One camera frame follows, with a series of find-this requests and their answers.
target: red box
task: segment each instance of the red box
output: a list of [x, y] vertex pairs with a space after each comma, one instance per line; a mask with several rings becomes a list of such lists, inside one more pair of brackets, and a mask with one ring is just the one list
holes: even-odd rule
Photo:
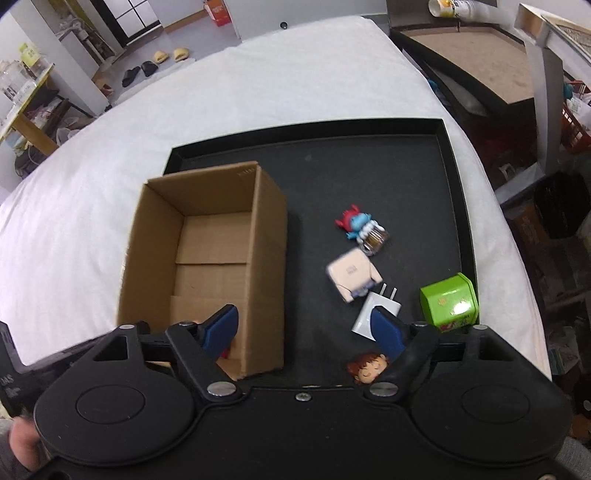
[[207, 0], [204, 8], [218, 27], [226, 25], [232, 21], [230, 13], [228, 13], [228, 9], [226, 8], [226, 5], [223, 4], [222, 0]]

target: black slipper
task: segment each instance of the black slipper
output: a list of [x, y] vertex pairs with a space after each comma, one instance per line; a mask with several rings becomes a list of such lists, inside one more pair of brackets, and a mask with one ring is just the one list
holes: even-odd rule
[[144, 71], [144, 75], [146, 75], [146, 77], [150, 77], [156, 70], [158, 70], [158, 65], [148, 60], [143, 62], [142, 70]]
[[133, 67], [131, 70], [127, 70], [125, 72], [125, 75], [123, 75], [123, 81], [121, 82], [121, 85], [123, 86], [123, 88], [126, 88], [129, 85], [131, 85], [131, 83], [138, 76], [138, 73], [140, 70], [141, 70], [141, 68], [139, 68], [139, 67]]

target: open cardboard box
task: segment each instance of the open cardboard box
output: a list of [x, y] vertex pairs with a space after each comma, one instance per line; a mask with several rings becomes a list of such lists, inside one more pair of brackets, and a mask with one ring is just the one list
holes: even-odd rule
[[239, 327], [233, 379], [283, 366], [285, 196], [256, 162], [148, 180], [129, 239], [118, 324], [153, 332], [202, 322], [227, 303]]

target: cabinet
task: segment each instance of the cabinet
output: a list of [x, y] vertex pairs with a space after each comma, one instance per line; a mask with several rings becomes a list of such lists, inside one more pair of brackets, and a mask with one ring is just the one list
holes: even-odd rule
[[386, 0], [225, 0], [242, 40], [298, 24], [345, 15], [386, 14]]

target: bed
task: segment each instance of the bed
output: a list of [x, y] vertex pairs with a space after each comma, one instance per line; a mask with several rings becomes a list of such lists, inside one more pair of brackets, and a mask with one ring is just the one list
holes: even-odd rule
[[0, 320], [25, 364], [115, 325], [142, 183], [172, 147], [277, 125], [443, 118], [471, 222], [480, 321], [546, 375], [525, 268], [468, 138], [370, 20], [336, 18], [244, 42], [155, 82], [64, 144], [0, 206]]

